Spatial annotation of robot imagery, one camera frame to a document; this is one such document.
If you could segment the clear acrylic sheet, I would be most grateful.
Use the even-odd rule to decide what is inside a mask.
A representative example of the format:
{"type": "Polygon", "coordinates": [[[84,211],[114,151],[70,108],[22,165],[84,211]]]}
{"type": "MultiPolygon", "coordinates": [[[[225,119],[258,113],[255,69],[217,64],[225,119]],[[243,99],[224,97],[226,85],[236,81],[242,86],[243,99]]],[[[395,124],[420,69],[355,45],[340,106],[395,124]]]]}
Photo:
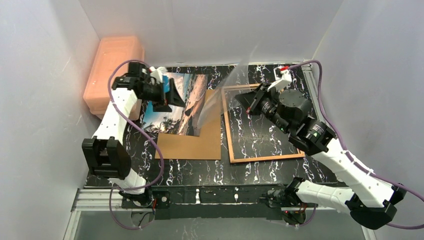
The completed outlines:
{"type": "Polygon", "coordinates": [[[218,83],[211,96],[206,99],[196,122],[199,128],[241,105],[235,96],[251,91],[249,63],[257,47],[255,45],[250,53],[243,57],[235,68],[218,83]]]}

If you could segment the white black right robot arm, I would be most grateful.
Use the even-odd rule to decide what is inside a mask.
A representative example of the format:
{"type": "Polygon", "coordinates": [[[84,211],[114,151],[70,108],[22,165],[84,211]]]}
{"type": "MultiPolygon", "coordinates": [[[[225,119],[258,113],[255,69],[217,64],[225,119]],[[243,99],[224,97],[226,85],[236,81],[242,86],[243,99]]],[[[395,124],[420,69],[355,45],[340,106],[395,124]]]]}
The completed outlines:
{"type": "Polygon", "coordinates": [[[301,177],[278,193],[287,203],[317,204],[349,214],[358,224],[376,230],[390,223],[396,204],[406,191],[372,177],[359,160],[350,160],[335,132],[310,116],[312,102],[295,89],[278,91],[269,83],[235,95],[247,114],[261,115],[288,135],[289,142],[324,164],[344,183],[344,188],[312,183],[301,177]]]}

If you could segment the wooden picture frame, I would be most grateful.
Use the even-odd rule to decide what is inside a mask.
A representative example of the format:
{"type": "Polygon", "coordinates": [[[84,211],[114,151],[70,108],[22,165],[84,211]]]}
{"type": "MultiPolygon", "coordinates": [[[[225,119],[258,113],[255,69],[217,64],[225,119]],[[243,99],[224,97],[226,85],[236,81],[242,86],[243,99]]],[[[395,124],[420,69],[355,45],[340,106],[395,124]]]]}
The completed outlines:
{"type": "MultiPolygon", "coordinates": [[[[250,84],[250,90],[259,86],[250,84]]],[[[250,116],[237,106],[223,113],[229,162],[241,164],[258,161],[304,158],[306,155],[288,142],[288,136],[262,115],[250,116]]]]}

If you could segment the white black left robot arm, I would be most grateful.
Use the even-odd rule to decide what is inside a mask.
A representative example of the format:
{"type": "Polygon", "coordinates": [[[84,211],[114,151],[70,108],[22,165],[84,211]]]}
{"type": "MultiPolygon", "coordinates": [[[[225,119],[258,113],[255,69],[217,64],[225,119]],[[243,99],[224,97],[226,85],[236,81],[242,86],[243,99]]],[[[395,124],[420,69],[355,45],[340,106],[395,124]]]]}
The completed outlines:
{"type": "Polygon", "coordinates": [[[140,131],[156,147],[156,142],[132,120],[130,112],[139,100],[152,103],[153,111],[170,113],[172,106],[184,107],[173,78],[166,76],[165,67],[148,66],[141,60],[121,63],[106,83],[109,103],[97,130],[82,142],[82,152],[92,176],[109,180],[129,195],[141,195],[157,182],[138,175],[123,146],[124,130],[128,124],[140,131]]]}

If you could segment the beach landscape photo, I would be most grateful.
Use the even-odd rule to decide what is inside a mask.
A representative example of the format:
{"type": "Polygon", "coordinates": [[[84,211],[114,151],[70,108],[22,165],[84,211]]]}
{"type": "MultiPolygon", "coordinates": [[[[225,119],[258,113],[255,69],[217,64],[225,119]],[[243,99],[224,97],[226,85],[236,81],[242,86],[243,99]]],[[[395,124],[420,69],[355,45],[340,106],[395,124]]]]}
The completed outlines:
{"type": "Polygon", "coordinates": [[[174,79],[185,107],[172,105],[172,112],[154,112],[152,104],[149,103],[142,118],[141,128],[147,133],[198,137],[201,130],[198,120],[205,104],[208,76],[175,72],[167,72],[164,75],[174,79]]]}

